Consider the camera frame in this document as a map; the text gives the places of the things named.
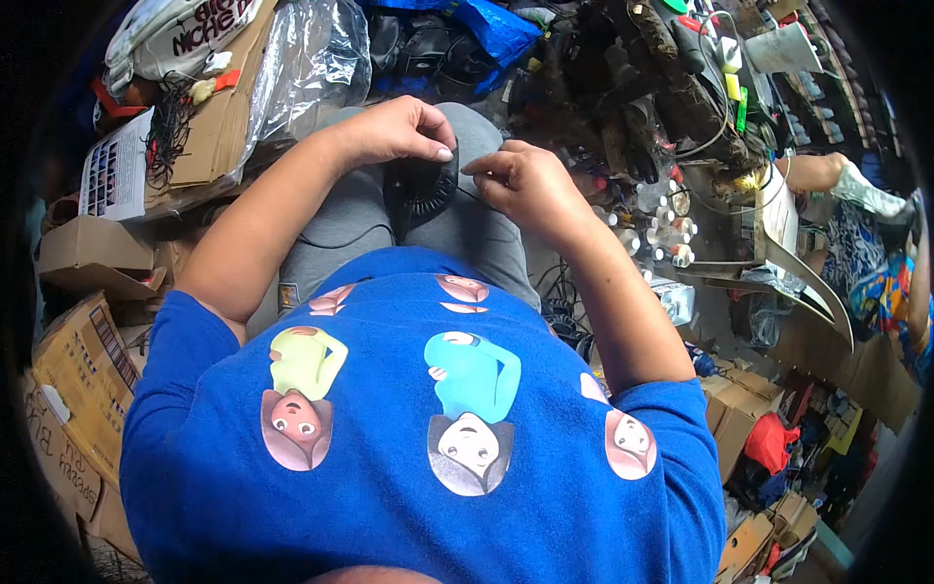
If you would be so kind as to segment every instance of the clear plastic bag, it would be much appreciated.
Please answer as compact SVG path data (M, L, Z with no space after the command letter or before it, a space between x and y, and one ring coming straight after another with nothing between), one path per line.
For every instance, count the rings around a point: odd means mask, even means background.
M278 9L250 103L248 147L301 140L370 91L370 38L353 0L297 0Z

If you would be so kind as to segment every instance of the sponge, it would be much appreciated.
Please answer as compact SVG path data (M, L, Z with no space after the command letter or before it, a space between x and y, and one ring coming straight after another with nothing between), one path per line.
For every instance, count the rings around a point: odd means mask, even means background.
M727 97L733 101L742 101L743 94L740 93L740 78L735 73L727 73L724 76L724 88L727 90Z

